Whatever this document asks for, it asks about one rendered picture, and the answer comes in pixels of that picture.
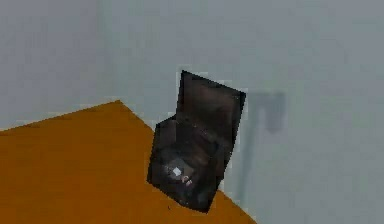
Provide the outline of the dark wooden commode with lid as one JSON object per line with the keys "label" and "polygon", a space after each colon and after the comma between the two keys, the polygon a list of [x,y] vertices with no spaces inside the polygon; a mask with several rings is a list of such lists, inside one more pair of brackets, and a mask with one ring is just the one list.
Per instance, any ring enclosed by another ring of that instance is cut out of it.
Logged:
{"label": "dark wooden commode with lid", "polygon": [[224,179],[246,94],[181,72],[176,113],[157,123],[147,182],[180,205],[206,213]]}

